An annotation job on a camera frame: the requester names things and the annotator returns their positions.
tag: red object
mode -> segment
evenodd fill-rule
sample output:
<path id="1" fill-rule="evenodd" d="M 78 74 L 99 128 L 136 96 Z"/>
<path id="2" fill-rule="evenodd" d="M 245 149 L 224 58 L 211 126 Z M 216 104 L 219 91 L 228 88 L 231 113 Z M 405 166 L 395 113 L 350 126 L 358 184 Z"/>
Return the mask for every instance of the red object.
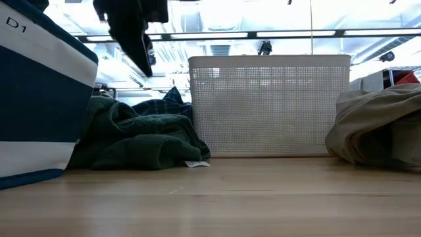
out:
<path id="1" fill-rule="evenodd" d="M 410 84 L 410 83 L 420 83 L 420 81 L 415 77 L 414 72 L 408 73 L 405 77 L 400 79 L 395 85 Z"/>

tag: pile of clothes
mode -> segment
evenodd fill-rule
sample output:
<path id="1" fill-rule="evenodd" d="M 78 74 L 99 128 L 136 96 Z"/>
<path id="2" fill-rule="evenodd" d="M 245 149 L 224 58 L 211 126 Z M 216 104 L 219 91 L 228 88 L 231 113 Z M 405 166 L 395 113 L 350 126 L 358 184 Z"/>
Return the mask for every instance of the pile of clothes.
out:
<path id="1" fill-rule="evenodd" d="M 192 125 L 191 105 L 176 88 L 133 107 L 93 96 L 67 169 L 147 169 L 206 161 L 211 153 Z"/>
<path id="2" fill-rule="evenodd" d="M 326 137 L 335 157 L 377 167 L 421 167 L 421 85 L 343 92 Z"/>

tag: laundry basket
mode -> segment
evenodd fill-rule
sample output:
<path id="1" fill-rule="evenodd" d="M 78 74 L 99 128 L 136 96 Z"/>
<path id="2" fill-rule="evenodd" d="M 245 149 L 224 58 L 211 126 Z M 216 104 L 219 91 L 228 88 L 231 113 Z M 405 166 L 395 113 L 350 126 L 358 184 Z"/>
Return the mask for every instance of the laundry basket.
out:
<path id="1" fill-rule="evenodd" d="M 213 157 L 328 155 L 350 56 L 189 59 L 193 120 Z"/>
<path id="2" fill-rule="evenodd" d="M 59 176 L 98 58 L 25 0 L 0 0 L 0 189 Z"/>

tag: plaid shirt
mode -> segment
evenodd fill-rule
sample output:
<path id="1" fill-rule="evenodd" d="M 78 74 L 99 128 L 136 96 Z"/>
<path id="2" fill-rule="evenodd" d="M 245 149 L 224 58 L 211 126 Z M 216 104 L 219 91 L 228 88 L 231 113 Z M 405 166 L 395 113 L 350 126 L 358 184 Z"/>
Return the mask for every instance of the plaid shirt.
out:
<path id="1" fill-rule="evenodd" d="M 132 107 L 139 115 L 183 115 L 193 122 L 191 103 L 183 103 L 182 96 L 174 86 L 163 99 L 151 99 Z"/>

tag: blue and white bag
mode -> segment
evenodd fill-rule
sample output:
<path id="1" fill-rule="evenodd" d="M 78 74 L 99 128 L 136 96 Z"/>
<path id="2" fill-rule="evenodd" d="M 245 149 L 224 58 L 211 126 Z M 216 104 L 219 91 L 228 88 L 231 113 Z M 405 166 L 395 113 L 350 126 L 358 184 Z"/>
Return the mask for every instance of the blue and white bag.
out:
<path id="1" fill-rule="evenodd" d="M 25 0 L 0 0 L 0 190 L 60 176 L 98 58 Z"/>

